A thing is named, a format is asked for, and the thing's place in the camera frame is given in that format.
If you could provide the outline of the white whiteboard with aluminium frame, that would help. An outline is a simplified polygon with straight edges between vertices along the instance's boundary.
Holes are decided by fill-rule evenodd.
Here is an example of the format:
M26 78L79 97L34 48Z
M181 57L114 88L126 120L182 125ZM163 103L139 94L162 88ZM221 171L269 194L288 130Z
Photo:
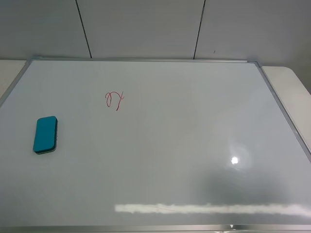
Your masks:
M309 232L311 149L257 62L33 58L0 100L0 230Z

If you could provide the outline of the teal whiteboard eraser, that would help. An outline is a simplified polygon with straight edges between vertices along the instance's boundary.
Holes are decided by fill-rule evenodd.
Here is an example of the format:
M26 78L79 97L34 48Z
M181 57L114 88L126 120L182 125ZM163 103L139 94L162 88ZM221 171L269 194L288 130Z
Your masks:
M52 152L57 145L58 119L55 116L37 120L33 151L36 154Z

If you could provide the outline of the red marker scribble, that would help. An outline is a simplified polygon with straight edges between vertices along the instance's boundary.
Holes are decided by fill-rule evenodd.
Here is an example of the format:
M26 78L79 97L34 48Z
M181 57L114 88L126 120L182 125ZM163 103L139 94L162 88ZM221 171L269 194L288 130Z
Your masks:
M114 107L115 111L120 109L121 101L124 99L123 92L107 92L105 94L105 102L108 108Z

